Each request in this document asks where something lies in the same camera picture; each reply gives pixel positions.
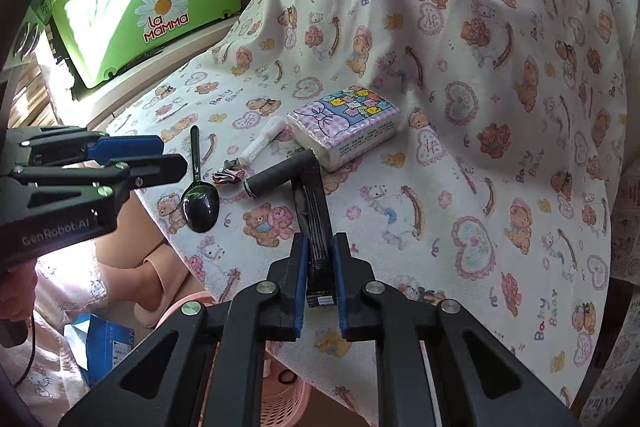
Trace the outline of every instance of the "daisy sticker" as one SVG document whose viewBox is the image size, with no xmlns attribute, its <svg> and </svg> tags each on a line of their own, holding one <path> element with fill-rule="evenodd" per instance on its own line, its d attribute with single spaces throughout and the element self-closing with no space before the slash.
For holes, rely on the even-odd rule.
<svg viewBox="0 0 640 427">
<path fill-rule="evenodd" d="M 144 28 L 145 42 L 163 36 L 176 26 L 189 23 L 188 0 L 141 0 L 136 8 L 138 27 Z"/>
</svg>

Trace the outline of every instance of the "black foam handle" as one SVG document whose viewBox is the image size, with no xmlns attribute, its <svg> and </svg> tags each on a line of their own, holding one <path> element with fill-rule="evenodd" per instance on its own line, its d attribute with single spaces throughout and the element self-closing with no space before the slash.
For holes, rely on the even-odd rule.
<svg viewBox="0 0 640 427">
<path fill-rule="evenodd" d="M 307 149 L 245 179 L 244 190 L 252 198 L 260 198 L 274 188 L 300 176 L 302 172 L 313 168 L 319 169 L 318 160 L 314 152 Z"/>
<path fill-rule="evenodd" d="M 24 344 L 27 340 L 29 329 L 25 321 L 11 322 L 0 320 L 0 345 L 3 347 L 15 347 Z"/>
</svg>

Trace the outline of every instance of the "blue box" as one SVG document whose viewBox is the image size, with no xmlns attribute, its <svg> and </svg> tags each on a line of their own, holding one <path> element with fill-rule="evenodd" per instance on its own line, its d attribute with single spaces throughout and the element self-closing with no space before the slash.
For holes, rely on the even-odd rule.
<svg viewBox="0 0 640 427">
<path fill-rule="evenodd" d="M 98 383 L 131 352 L 133 334 L 131 328 L 86 313 L 65 326 L 66 341 L 89 387 Z"/>
</svg>

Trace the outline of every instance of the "black cable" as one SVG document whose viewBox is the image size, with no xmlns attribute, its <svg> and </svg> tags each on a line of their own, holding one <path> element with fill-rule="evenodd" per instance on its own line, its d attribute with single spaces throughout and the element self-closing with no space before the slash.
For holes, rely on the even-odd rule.
<svg viewBox="0 0 640 427">
<path fill-rule="evenodd" d="M 24 379 L 27 378 L 29 371 L 31 370 L 31 364 L 33 364 L 33 359 L 36 357 L 36 324 L 35 319 L 33 318 L 33 312 L 31 312 L 31 357 L 29 358 L 29 363 L 27 364 L 27 368 L 24 370 L 24 373 L 18 381 L 14 383 L 14 389 L 17 389 L 18 386 L 24 382 Z"/>
<path fill-rule="evenodd" d="M 289 378 L 285 378 L 285 375 L 289 376 L 289 373 L 292 375 Z M 298 379 L 298 375 L 296 375 L 292 370 L 290 369 L 285 369 L 284 371 L 281 371 L 280 374 L 278 375 L 278 381 L 280 383 L 283 383 L 285 385 L 290 385 L 292 383 L 294 383 L 296 380 Z"/>
</svg>

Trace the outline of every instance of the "pink tissue packaging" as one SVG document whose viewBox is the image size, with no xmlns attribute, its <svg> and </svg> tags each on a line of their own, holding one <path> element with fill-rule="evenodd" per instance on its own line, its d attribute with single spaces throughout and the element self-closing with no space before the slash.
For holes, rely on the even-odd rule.
<svg viewBox="0 0 640 427">
<path fill-rule="evenodd" d="M 360 86 L 323 96 L 287 115 L 294 139 L 313 149 L 329 172 L 391 138 L 401 118 L 395 105 Z"/>
</svg>

